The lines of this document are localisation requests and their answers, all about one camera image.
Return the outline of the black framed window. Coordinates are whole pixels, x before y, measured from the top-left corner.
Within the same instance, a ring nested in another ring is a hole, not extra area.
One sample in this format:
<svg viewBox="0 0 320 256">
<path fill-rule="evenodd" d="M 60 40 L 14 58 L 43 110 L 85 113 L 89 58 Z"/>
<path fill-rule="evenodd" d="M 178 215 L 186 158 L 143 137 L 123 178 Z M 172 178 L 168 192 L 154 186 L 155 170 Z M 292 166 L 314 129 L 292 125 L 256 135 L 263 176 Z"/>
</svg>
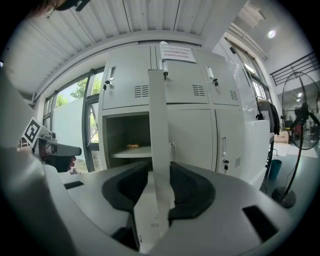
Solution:
<svg viewBox="0 0 320 256">
<path fill-rule="evenodd" d="M 81 149 L 72 170 L 102 170 L 98 133 L 98 102 L 104 72 L 101 68 L 68 82 L 45 99 L 43 125 L 56 134 L 58 143 Z"/>
</svg>

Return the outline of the black jacket on rack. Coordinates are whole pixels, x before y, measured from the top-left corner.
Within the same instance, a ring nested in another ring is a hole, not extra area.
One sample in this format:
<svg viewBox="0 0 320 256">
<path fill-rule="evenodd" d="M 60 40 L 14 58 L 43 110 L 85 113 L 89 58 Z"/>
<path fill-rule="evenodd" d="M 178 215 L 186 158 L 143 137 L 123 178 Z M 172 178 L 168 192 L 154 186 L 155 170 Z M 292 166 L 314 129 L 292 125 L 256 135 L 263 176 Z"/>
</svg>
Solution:
<svg viewBox="0 0 320 256">
<path fill-rule="evenodd" d="M 269 120 L 270 133 L 280 134 L 280 119 L 276 107 L 267 101 L 258 102 L 256 120 Z"/>
</svg>

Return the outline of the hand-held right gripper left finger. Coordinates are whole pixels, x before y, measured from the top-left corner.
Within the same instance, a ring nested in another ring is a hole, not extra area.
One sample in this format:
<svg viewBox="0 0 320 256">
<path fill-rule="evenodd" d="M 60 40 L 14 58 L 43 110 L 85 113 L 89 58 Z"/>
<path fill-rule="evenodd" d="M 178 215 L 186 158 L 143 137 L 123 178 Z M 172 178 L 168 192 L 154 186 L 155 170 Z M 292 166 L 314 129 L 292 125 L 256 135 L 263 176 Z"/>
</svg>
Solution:
<svg viewBox="0 0 320 256">
<path fill-rule="evenodd" d="M 61 174 L 60 179 L 85 216 L 122 245 L 138 252 L 134 207 L 148 184 L 149 162 L 98 172 Z"/>
</svg>

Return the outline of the grey metal locker cabinet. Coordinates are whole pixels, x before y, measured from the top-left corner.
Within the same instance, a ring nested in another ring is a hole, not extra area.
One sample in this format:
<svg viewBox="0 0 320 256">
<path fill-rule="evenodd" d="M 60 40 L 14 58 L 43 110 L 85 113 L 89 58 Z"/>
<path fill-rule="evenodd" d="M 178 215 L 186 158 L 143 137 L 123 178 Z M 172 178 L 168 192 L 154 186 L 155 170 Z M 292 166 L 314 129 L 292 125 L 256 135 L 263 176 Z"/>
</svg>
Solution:
<svg viewBox="0 0 320 256">
<path fill-rule="evenodd" d="M 245 70 L 193 47 L 196 63 L 162 59 L 160 45 L 107 55 L 98 100 L 102 165 L 152 161 L 149 71 L 162 70 L 170 161 L 243 180 L 245 123 L 257 121 Z M 128 149 L 128 144 L 140 147 Z"/>
</svg>

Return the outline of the white paper notice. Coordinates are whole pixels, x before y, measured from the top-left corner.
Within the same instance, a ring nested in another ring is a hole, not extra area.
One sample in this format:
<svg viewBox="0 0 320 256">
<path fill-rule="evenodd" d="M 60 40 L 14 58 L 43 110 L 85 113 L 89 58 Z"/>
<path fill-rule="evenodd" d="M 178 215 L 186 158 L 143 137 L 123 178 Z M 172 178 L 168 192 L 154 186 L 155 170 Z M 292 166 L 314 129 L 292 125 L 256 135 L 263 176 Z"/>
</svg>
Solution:
<svg viewBox="0 0 320 256">
<path fill-rule="evenodd" d="M 159 49 L 161 58 L 164 60 L 183 61 L 190 63 L 197 62 L 190 48 L 169 44 L 160 44 Z"/>
</svg>

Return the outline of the person's left hand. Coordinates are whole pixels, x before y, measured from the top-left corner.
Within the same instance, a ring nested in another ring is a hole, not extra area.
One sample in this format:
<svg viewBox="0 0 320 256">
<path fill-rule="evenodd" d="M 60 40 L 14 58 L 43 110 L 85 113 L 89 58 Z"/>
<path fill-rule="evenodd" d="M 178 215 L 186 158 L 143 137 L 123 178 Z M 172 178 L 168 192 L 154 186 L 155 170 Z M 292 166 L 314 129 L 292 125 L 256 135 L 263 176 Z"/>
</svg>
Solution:
<svg viewBox="0 0 320 256">
<path fill-rule="evenodd" d="M 57 156 L 47 155 L 44 159 L 45 163 L 56 168 L 58 173 L 69 171 L 75 166 L 75 156 Z"/>
</svg>

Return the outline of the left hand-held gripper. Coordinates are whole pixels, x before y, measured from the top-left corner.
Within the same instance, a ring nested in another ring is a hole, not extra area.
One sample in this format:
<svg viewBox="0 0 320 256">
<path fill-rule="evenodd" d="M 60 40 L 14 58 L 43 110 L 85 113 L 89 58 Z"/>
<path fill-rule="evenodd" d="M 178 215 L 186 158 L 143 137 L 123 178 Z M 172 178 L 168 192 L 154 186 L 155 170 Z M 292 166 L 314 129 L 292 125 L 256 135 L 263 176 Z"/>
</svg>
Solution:
<svg viewBox="0 0 320 256">
<path fill-rule="evenodd" d="M 28 122 L 18 144 L 18 149 L 30 150 L 40 160 L 45 160 L 49 154 L 59 157 L 76 157 L 82 154 L 82 149 L 56 141 L 56 134 L 32 117 Z"/>
</svg>

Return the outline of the dark blue bin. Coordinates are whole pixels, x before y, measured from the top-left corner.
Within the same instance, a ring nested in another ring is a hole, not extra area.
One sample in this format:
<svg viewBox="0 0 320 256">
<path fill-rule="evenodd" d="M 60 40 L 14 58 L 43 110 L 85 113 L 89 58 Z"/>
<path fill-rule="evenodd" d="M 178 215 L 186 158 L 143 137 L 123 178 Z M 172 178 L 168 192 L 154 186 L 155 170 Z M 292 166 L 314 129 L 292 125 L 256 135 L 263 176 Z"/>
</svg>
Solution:
<svg viewBox="0 0 320 256">
<path fill-rule="evenodd" d="M 270 165 L 268 179 L 275 180 L 280 172 L 281 167 L 282 167 L 281 160 L 278 160 L 278 159 L 272 160 L 271 165 Z"/>
</svg>

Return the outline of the black standing fan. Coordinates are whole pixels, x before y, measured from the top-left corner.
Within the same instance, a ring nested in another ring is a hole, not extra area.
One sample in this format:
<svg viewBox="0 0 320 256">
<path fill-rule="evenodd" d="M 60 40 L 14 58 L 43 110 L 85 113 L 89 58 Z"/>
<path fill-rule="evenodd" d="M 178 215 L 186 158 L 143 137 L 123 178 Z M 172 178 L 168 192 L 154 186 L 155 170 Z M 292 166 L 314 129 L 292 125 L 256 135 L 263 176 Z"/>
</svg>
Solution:
<svg viewBox="0 0 320 256">
<path fill-rule="evenodd" d="M 302 151 L 310 150 L 320 142 L 319 99 L 320 88 L 307 73 L 294 71 L 285 79 L 281 95 L 283 128 L 298 152 L 291 177 L 272 193 L 272 198 L 284 208 L 291 208 L 297 200 L 292 184 Z"/>
</svg>

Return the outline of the cardboard box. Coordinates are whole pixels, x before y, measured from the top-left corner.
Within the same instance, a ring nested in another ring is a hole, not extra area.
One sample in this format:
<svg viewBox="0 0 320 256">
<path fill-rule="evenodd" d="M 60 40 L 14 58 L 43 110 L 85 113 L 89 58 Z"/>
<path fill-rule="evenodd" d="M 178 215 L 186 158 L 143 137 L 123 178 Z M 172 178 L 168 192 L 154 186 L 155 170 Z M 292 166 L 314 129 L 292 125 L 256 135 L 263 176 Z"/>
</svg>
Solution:
<svg viewBox="0 0 320 256">
<path fill-rule="evenodd" d="M 280 131 L 279 135 L 274 135 L 274 142 L 281 144 L 288 144 L 290 141 L 289 133 L 285 131 Z"/>
</svg>

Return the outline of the grey locker door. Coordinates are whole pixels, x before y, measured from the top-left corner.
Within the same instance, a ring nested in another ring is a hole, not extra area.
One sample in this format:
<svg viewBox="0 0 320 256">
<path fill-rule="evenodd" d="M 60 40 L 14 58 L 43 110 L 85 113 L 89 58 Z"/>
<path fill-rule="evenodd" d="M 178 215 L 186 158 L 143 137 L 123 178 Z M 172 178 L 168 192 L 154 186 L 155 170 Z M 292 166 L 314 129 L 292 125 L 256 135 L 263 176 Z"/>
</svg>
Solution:
<svg viewBox="0 0 320 256">
<path fill-rule="evenodd" d="M 174 206 L 164 73 L 162 70 L 149 70 L 148 77 L 152 170 L 148 173 L 147 186 L 134 207 L 141 254 L 148 254 L 169 230 L 168 215 Z"/>
</svg>

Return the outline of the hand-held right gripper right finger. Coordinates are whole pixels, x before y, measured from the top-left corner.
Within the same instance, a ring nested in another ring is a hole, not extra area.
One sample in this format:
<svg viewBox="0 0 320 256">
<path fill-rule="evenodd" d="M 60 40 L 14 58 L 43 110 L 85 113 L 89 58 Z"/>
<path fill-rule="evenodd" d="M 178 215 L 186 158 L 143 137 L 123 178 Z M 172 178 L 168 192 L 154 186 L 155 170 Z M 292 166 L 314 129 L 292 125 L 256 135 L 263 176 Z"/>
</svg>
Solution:
<svg viewBox="0 0 320 256">
<path fill-rule="evenodd" d="M 172 162 L 176 205 L 151 256 L 266 256 L 293 231 L 288 212 L 247 182 Z"/>
</svg>

